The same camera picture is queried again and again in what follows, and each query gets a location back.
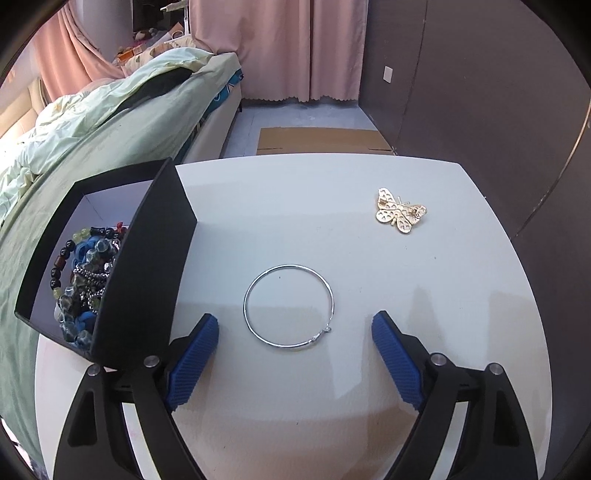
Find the black jewelry box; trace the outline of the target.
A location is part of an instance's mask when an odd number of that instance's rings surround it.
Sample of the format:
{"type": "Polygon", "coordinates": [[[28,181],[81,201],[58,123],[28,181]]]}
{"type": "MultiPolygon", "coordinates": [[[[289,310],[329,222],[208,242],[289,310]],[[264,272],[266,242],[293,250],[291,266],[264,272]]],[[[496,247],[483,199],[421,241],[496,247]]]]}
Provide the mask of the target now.
{"type": "Polygon", "coordinates": [[[50,271],[59,250],[83,227],[128,229],[109,275],[92,343],[80,356],[124,369],[161,355],[171,332],[195,217],[171,160],[156,160],[94,175],[73,184],[50,217],[28,264],[16,316],[54,342],[66,342],[53,318],[50,271]]]}

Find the silver bangle hoop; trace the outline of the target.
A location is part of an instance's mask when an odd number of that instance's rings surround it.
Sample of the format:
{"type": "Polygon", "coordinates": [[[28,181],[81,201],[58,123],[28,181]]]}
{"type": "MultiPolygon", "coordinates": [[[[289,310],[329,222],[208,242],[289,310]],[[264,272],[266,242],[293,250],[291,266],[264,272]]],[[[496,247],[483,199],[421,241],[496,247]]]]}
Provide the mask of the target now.
{"type": "Polygon", "coordinates": [[[332,332],[335,293],[325,277],[301,264],[280,264],[259,273],[242,299],[245,327],[276,350],[305,350],[332,332]]]}

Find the gold butterfly brooch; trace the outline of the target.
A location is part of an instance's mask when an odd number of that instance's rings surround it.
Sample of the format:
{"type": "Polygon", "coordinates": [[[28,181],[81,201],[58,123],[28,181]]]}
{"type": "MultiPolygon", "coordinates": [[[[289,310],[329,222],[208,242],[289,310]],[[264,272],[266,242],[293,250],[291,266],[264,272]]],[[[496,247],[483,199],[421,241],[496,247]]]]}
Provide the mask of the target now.
{"type": "Polygon", "coordinates": [[[427,212],[424,205],[403,202],[400,197],[394,197],[387,188],[378,190],[377,222],[391,224],[403,234],[409,234],[427,212]]]}

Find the light green duvet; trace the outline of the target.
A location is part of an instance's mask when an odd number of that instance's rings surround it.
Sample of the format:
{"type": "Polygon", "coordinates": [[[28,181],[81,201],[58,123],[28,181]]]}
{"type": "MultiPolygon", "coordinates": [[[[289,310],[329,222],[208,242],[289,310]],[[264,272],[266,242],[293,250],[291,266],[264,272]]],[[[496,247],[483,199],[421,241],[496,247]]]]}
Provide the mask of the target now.
{"type": "Polygon", "coordinates": [[[1,218],[8,217],[37,177],[59,163],[150,80],[178,69],[197,73],[211,57],[211,52],[198,48],[172,48],[124,79],[50,103],[29,131],[1,142],[1,218]]]}

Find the bed with green sheet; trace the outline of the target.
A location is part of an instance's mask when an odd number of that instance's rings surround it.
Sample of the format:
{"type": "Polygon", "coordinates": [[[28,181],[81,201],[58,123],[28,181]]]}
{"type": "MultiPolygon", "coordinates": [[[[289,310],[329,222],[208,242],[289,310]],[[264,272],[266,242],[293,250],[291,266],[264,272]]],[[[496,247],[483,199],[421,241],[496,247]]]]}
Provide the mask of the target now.
{"type": "Polygon", "coordinates": [[[240,68],[235,53],[212,54],[197,73],[178,69],[150,80],[37,177],[8,217],[1,218],[1,416],[34,461],[43,460],[34,392],[39,335],[16,317],[15,305],[35,242],[76,181],[175,157],[240,68]]]}

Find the flat brown cardboard sheet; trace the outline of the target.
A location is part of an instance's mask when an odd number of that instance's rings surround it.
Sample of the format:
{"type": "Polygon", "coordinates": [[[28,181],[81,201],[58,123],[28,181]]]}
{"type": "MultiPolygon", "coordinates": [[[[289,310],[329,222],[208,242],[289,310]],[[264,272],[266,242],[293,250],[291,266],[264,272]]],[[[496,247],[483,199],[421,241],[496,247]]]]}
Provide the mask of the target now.
{"type": "Polygon", "coordinates": [[[392,147],[376,130],[320,127],[260,130],[257,155],[297,153],[394,154],[392,147]]]}

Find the patterned pillow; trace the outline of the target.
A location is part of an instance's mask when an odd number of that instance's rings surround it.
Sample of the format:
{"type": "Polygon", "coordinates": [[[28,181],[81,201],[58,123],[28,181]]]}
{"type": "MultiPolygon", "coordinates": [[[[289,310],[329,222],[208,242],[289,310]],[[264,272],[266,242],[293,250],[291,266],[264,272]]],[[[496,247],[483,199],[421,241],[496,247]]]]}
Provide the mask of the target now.
{"type": "Polygon", "coordinates": [[[151,46],[135,47],[131,50],[131,56],[115,59],[114,65],[122,69],[135,70],[167,50],[195,46],[197,44],[190,35],[182,35],[177,38],[164,37],[163,40],[158,40],[151,46]]]}

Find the pink curtain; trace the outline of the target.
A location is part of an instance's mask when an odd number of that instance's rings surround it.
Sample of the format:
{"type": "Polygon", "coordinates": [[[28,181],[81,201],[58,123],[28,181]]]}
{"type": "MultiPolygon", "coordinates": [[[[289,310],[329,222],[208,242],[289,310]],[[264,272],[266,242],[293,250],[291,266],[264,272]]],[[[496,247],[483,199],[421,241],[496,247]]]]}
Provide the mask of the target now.
{"type": "MultiPolygon", "coordinates": [[[[360,94],[368,5],[365,1],[191,1],[190,34],[214,54],[238,55],[242,94],[264,101],[360,94]]],[[[66,3],[32,38],[49,96],[73,94],[126,72],[106,60],[66,3]]]]}

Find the white wall socket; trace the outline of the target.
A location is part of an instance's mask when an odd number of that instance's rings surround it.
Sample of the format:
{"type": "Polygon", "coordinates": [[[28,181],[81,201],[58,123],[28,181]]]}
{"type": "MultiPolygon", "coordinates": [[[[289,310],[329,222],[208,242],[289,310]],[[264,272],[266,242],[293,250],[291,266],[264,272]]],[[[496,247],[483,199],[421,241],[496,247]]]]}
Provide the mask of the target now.
{"type": "Polygon", "coordinates": [[[393,79],[393,68],[390,66],[384,66],[384,74],[383,74],[383,80],[385,82],[387,82],[388,84],[392,83],[392,79],[393,79]]]}

